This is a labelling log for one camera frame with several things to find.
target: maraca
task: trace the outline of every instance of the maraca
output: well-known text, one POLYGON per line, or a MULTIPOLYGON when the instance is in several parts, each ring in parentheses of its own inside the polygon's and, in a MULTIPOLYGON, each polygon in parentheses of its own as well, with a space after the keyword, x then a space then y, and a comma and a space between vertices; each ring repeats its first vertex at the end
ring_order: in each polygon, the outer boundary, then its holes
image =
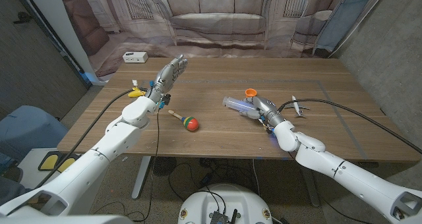
POLYGON ((183 126, 189 131, 195 131, 199 126, 197 119, 194 117, 182 117, 172 110, 169 110, 169 113, 170 115, 179 118, 182 121, 183 126))

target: robotic arm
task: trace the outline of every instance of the robotic arm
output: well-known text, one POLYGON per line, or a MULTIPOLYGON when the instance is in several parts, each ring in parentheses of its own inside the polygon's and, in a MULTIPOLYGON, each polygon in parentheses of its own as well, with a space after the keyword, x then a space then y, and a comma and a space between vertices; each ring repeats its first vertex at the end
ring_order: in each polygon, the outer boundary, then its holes
POLYGON ((185 70, 183 55, 175 58, 157 75, 145 96, 123 109, 122 115, 111 122, 104 137, 51 182, 19 196, 0 207, 0 217, 62 216, 73 213, 75 202, 88 190, 118 155, 134 146, 149 123, 148 114, 168 103, 167 93, 177 77, 185 70), (43 205, 28 204, 42 198, 43 205))
POLYGON ((252 103, 257 109, 242 111, 241 114, 260 119, 276 135, 281 149, 286 152, 297 151, 295 159, 299 164, 334 179, 380 212, 389 222, 399 223, 422 214, 421 191, 392 184, 327 152, 320 140, 294 132, 295 127, 280 115, 270 100, 255 96, 244 101, 252 103))

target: small orange cup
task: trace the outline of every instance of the small orange cup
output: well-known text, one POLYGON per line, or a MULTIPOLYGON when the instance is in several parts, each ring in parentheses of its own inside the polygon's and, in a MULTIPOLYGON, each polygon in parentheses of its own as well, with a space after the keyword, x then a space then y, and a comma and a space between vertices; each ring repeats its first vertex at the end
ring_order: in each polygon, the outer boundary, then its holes
POLYGON ((247 98, 256 96, 256 90, 249 88, 245 90, 245 94, 247 98))

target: wood grain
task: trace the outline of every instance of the wood grain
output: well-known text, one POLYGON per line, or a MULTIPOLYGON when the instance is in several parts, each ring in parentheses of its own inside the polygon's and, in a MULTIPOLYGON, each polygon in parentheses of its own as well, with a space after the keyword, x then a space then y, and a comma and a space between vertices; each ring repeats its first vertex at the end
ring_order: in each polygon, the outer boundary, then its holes
MULTIPOLYGON (((149 59, 145 64, 123 64, 107 86, 98 94, 58 148, 69 151, 102 108, 116 95, 132 86, 132 79, 153 80, 171 59, 149 59)), ((240 116, 222 105, 225 96, 242 99, 247 88, 271 99, 276 105, 296 98, 328 99, 351 107, 398 131, 379 110, 371 97, 336 59, 189 59, 187 70, 171 90, 171 101, 160 112, 162 156, 230 157, 290 159, 275 137, 268 135, 258 121, 240 116), (181 121, 167 113, 198 119, 196 132, 186 130, 181 121)), ((78 152, 91 148, 106 126, 121 114, 129 97, 118 99, 88 133, 78 152)), ((375 125, 347 111, 323 103, 303 103, 310 107, 306 119, 295 118, 293 109, 282 111, 296 131, 304 132, 326 144, 333 154, 353 161, 418 161, 419 155, 375 125)), ((130 154, 154 155, 157 140, 156 117, 142 133, 130 154)))

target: blue chair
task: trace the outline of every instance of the blue chair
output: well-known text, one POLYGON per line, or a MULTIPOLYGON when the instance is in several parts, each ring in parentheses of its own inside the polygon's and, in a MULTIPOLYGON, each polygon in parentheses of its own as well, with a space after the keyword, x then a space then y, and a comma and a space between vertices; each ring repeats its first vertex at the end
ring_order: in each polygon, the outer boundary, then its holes
POLYGON ((0 152, 22 161, 32 148, 55 148, 67 133, 55 117, 23 105, 0 121, 0 152))

